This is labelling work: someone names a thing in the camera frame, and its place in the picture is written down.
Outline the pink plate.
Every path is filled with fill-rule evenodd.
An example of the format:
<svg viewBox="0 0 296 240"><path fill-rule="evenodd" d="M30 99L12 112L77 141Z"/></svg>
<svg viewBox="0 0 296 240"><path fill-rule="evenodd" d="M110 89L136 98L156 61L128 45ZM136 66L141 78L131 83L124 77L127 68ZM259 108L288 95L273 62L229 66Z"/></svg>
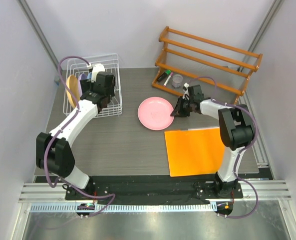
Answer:
<svg viewBox="0 0 296 240"><path fill-rule="evenodd" d="M149 97L138 107L137 115L141 124L153 131L169 127L174 117L171 116L173 106L164 98Z"/></svg>

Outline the yellow wooden-look plate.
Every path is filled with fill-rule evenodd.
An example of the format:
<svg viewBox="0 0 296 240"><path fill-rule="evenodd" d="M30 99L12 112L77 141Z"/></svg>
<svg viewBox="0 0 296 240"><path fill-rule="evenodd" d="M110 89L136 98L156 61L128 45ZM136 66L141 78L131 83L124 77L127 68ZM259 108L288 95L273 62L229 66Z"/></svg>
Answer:
<svg viewBox="0 0 296 240"><path fill-rule="evenodd" d="M67 90L66 90L66 95L68 98L68 101L70 103L70 105L72 106L72 108L75 108L77 106L78 101L80 100L80 94L79 94L79 80L75 75L70 75L67 79L66 79L66 86L67 86Z"/></svg>

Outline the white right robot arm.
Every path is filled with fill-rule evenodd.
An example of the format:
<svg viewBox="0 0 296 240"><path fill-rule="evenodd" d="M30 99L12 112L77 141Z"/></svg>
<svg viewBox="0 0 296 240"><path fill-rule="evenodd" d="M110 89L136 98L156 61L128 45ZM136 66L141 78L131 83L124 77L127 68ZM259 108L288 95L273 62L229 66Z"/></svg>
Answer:
<svg viewBox="0 0 296 240"><path fill-rule="evenodd" d="M188 117L195 112L219 121L220 138L225 146L223 161L215 173L213 192L227 198L237 188L238 171L244 152L257 138L256 122L246 105L220 103L206 98L200 85L184 84L183 96L178 98L172 117Z"/></svg>

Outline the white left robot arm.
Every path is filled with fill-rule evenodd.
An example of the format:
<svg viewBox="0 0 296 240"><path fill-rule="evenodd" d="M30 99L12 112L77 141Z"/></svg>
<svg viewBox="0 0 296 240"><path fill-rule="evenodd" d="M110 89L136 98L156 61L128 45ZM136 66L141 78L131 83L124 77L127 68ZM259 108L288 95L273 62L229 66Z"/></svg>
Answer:
<svg viewBox="0 0 296 240"><path fill-rule="evenodd" d="M75 165L71 146L82 129L115 96L115 75L105 71L104 65L89 65L90 79L80 80L82 96L68 117L50 133L41 132L36 138L36 166L52 173L73 186L77 194L87 200L94 195L90 176Z"/></svg>

